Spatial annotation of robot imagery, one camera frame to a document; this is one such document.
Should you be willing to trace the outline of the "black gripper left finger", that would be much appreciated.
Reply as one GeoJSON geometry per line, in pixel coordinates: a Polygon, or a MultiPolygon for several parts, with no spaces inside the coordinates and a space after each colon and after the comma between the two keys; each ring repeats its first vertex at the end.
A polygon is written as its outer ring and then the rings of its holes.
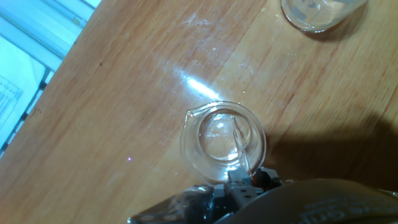
{"type": "Polygon", "coordinates": [[[228,171],[228,180],[224,183],[224,191],[228,197],[234,200],[237,207],[244,207],[263,193],[262,188],[252,185],[249,174],[241,167],[228,171]]]}

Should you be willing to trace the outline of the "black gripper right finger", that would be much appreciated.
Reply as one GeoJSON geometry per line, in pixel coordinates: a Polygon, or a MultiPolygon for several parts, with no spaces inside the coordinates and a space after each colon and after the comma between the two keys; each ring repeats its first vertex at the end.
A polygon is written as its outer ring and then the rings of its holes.
{"type": "Polygon", "coordinates": [[[281,181],[278,173],[274,169],[260,167],[254,174],[254,186],[263,190],[270,190],[280,187],[281,181]]]}

